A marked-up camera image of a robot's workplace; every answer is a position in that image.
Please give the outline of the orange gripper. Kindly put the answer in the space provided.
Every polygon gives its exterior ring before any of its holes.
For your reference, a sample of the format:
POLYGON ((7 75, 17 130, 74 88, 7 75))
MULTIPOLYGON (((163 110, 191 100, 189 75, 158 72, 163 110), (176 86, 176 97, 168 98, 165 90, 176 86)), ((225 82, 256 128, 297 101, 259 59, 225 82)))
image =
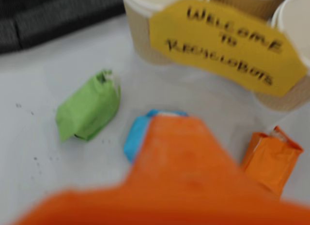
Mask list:
POLYGON ((249 180, 196 117, 138 117, 122 186, 54 195, 19 225, 307 225, 310 211, 249 180))

